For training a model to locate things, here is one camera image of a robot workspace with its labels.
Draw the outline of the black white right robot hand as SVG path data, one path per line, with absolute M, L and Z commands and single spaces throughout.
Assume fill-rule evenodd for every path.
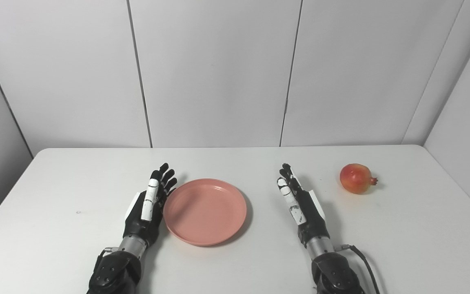
M 316 204 L 310 192 L 302 188 L 298 177 L 288 163 L 279 170 L 277 186 L 286 201 L 287 208 L 298 226 L 298 238 L 307 248 L 312 239 L 330 239 L 321 207 Z

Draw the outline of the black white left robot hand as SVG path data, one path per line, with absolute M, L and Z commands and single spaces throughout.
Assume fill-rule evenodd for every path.
M 168 167 L 168 163 L 154 170 L 146 190 L 138 192 L 129 205 L 123 236 L 137 236 L 147 246 L 153 245 L 159 236 L 164 206 L 176 184 L 175 171 Z

